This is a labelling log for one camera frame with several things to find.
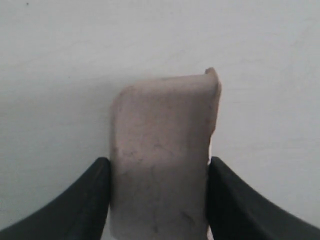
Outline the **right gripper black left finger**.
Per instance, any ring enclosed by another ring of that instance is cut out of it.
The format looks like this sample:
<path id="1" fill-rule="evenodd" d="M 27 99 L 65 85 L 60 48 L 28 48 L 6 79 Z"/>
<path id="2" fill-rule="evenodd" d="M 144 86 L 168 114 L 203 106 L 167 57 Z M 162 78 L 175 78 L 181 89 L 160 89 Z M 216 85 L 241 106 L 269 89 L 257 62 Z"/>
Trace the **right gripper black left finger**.
<path id="1" fill-rule="evenodd" d="M 63 193 L 0 231 L 2 240 L 99 240 L 111 199 L 111 164 L 94 163 Z"/>

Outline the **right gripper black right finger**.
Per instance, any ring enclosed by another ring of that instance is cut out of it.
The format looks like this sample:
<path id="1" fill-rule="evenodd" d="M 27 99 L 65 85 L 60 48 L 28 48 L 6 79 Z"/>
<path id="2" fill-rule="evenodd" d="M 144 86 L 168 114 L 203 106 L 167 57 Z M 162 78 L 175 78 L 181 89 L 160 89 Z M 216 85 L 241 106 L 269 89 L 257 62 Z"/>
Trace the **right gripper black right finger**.
<path id="1" fill-rule="evenodd" d="M 219 157 L 208 166 L 206 217 L 215 240 L 318 240 L 319 228 L 275 205 Z"/>

